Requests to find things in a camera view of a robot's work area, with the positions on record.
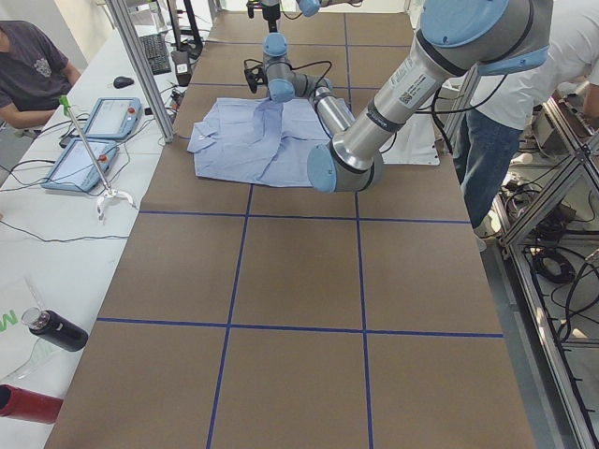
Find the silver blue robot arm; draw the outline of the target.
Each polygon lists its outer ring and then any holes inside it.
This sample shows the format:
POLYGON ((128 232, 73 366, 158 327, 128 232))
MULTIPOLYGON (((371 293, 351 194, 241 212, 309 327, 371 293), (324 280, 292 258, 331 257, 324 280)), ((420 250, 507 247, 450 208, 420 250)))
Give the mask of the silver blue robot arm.
MULTIPOLYGON (((297 6, 299 12, 306 17, 312 17, 320 9, 325 7, 332 7, 337 5, 349 5, 352 7, 359 7, 362 1, 359 0, 297 0, 297 6)), ((260 11, 262 18, 268 24, 268 30, 270 33, 276 33, 278 31, 278 21, 282 15, 282 2, 280 0, 250 0, 246 2, 247 14, 250 19, 255 16, 256 11, 260 11)))
POLYGON ((297 73, 287 58, 285 37, 278 32, 277 1, 249 1, 269 26, 263 63, 246 76, 250 88, 268 88, 270 99, 284 103, 308 99, 331 134, 314 147, 307 175, 321 192, 359 192, 380 180, 380 148, 417 112, 443 83, 472 66, 479 74, 505 75, 539 67, 548 54, 550 1, 427 1, 409 56, 389 77, 356 119, 341 109, 324 78, 297 73))

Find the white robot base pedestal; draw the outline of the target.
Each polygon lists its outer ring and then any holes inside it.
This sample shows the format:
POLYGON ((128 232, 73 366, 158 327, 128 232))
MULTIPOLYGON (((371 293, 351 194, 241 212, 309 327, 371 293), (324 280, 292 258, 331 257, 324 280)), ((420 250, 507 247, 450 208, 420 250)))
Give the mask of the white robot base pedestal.
POLYGON ((381 150, 386 165, 438 166, 434 129, 430 123, 406 125, 381 150))

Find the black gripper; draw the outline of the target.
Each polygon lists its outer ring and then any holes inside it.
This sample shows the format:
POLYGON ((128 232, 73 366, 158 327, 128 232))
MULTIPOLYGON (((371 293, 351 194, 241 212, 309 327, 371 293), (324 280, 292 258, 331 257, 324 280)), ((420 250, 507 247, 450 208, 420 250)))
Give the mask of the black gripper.
POLYGON ((268 24, 270 33, 277 33, 278 21, 281 19, 280 0, 260 0, 262 17, 268 24))
POLYGON ((252 94, 257 93, 259 86, 268 85, 268 78, 261 61, 256 59, 245 59, 243 61, 243 74, 252 94))

